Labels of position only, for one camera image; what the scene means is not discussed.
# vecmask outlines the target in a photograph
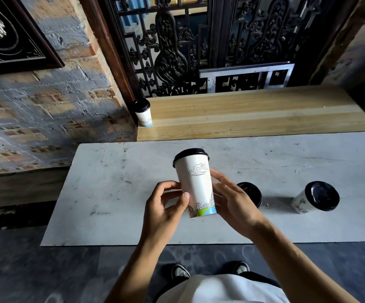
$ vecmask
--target black plastic lid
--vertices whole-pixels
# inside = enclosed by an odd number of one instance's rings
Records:
[[[253,201],[257,208],[260,207],[262,203],[262,194],[257,186],[249,182],[241,182],[238,183],[237,186],[244,190],[244,192],[250,197],[251,201]]]
[[[310,182],[304,189],[307,200],[317,209],[329,212],[340,202],[340,195],[330,184],[321,181]]]
[[[139,99],[133,103],[135,113],[143,113],[150,108],[150,102],[147,99]]]
[[[173,160],[173,167],[175,168],[175,162],[177,160],[179,160],[180,158],[183,158],[183,157],[186,157],[186,156],[191,156],[191,155],[198,155],[198,154],[206,155],[208,157],[208,160],[209,160],[209,155],[203,149],[200,149],[200,148],[186,149],[184,151],[181,151],[180,153],[178,153],[175,156],[175,158]]]

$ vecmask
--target gray tile floor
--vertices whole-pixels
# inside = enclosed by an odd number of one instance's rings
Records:
[[[134,247],[40,247],[46,227],[0,231],[0,303],[100,303]],[[365,303],[365,242],[298,244],[310,259]],[[184,265],[191,274],[217,274],[225,263],[246,261],[273,278],[253,245],[168,246],[150,283],[148,301],[167,283],[162,268]]]

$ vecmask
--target brick wall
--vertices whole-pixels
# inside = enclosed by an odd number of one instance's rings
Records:
[[[0,173],[70,165],[136,128],[78,0],[21,0],[64,68],[0,75]]]
[[[324,84],[340,84],[347,90],[365,82],[365,23],[325,77]]]

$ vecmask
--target cloud illustration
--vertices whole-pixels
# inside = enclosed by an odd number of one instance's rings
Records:
[[[197,163],[192,170],[189,171],[189,176],[202,175],[209,170],[209,167],[205,163]]]

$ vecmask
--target hand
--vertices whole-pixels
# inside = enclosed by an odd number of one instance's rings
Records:
[[[177,229],[181,215],[188,206],[189,193],[165,190],[181,189],[175,181],[160,182],[156,185],[152,195],[146,202],[143,229],[139,244],[148,244],[150,249],[155,249],[159,254],[170,241]],[[165,208],[167,202],[180,197],[175,205]]]
[[[220,181],[212,183],[216,211],[244,237],[251,237],[251,227],[266,219],[250,197],[223,173],[210,169],[210,175]]]

